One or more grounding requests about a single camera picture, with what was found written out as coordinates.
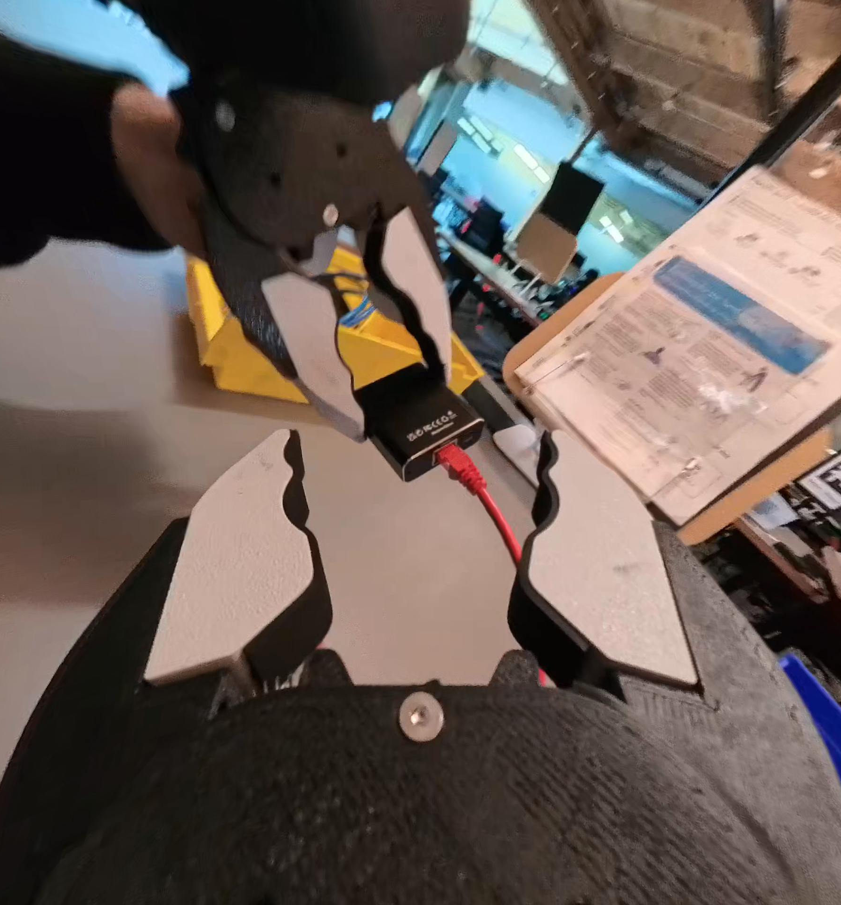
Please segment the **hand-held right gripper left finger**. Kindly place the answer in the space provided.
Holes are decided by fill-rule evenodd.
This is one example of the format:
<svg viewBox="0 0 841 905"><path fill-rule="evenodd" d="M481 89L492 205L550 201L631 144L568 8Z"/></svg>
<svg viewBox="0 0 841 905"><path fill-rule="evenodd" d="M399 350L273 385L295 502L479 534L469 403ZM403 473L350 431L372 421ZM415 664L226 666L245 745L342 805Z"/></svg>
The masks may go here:
<svg viewBox="0 0 841 905"><path fill-rule="evenodd" d="M322 644L331 593L303 486L301 438L280 429L203 494L187 528L143 680L229 673L283 686Z"/></svg>

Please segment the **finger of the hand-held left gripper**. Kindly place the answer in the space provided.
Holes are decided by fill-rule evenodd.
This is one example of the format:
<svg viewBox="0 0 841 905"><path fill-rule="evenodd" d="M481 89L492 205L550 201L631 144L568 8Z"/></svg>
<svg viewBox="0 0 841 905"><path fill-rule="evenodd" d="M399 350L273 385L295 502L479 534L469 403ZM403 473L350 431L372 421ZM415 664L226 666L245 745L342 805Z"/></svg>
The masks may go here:
<svg viewBox="0 0 841 905"><path fill-rule="evenodd" d="M452 319L435 242L410 207L378 218L364 233L362 262L381 311L414 338L431 376L452 374Z"/></svg>
<svg viewBox="0 0 841 905"><path fill-rule="evenodd" d="M331 291L294 272L266 278L260 286L294 368L293 382L337 431L365 440L365 415L338 347Z"/></svg>

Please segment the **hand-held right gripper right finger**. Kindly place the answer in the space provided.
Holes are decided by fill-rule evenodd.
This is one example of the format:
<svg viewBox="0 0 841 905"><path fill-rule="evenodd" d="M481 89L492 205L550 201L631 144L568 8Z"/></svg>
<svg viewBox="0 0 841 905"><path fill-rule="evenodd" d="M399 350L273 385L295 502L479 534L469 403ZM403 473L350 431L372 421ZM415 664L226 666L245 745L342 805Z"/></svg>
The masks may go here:
<svg viewBox="0 0 841 905"><path fill-rule="evenodd" d="M532 533L508 605L518 645L559 687L700 677L657 535L636 492L572 436L541 438Z"/></svg>

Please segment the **black network adapter box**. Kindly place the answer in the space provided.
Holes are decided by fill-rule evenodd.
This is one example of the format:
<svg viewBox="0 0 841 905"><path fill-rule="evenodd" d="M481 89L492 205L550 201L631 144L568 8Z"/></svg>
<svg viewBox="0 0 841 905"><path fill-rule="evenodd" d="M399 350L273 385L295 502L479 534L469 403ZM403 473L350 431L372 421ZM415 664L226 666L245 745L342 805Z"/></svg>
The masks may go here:
<svg viewBox="0 0 841 905"><path fill-rule="evenodd" d="M421 363L357 389L355 397L367 438L406 483L437 468L445 447L467 450L482 437L480 414Z"/></svg>

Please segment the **person's left forearm black sleeve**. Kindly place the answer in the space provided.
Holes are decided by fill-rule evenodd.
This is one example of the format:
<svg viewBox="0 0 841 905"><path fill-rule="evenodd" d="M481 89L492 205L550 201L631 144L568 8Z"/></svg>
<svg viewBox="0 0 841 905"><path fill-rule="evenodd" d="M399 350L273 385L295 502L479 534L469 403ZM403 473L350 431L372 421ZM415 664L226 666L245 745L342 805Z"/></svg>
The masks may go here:
<svg viewBox="0 0 841 905"><path fill-rule="evenodd" d="M367 106L455 59L469 21L468 2L131 5L192 75L243 70ZM178 247L148 223L116 164L112 100L130 82L143 84L0 33L0 268L52 239L144 253Z"/></svg>

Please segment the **person's left hand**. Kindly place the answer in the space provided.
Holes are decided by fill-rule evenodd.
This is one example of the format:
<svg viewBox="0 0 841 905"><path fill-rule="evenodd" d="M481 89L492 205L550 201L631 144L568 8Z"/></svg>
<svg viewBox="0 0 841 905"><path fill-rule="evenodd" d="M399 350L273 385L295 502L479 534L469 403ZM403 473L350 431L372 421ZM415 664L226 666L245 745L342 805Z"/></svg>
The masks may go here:
<svg viewBox="0 0 841 905"><path fill-rule="evenodd" d="M113 97L110 134L118 170L148 223L171 247L205 259L203 186L179 153L177 108L143 84L127 83Z"/></svg>

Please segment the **yellow plastic bin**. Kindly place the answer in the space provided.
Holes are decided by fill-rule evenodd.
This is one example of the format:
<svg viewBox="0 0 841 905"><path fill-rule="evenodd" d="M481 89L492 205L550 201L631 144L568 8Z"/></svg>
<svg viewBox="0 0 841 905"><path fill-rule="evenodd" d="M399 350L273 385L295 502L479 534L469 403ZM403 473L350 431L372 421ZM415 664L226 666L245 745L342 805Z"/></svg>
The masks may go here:
<svg viewBox="0 0 841 905"><path fill-rule="evenodd" d="M355 249L340 244L327 271L348 307L338 326L338 346L356 388L421 361L418 345L405 327L383 317L369 302L366 273ZM246 340L210 267L191 255L186 255L186 284L200 365L211 369L217 388L307 403L300 390Z"/></svg>

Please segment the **brown cardboard panel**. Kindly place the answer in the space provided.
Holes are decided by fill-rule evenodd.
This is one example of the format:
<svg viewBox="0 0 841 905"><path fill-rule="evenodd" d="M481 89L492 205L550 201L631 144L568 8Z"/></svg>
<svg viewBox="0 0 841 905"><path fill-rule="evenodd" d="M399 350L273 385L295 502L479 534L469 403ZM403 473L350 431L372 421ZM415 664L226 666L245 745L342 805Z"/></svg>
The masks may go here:
<svg viewBox="0 0 841 905"><path fill-rule="evenodd" d="M541 282L555 285L572 264L577 250L577 235L538 210L516 236L514 259Z"/></svg>

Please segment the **black hanging panel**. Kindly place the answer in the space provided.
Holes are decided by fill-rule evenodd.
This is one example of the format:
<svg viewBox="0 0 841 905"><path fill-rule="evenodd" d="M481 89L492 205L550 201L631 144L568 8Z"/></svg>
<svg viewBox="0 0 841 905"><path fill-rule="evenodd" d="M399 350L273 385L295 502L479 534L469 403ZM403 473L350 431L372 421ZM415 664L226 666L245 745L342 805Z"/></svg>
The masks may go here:
<svg viewBox="0 0 841 905"><path fill-rule="evenodd" d="M603 193L605 183L579 170L569 161L559 164L537 213L565 232L578 235Z"/></svg>

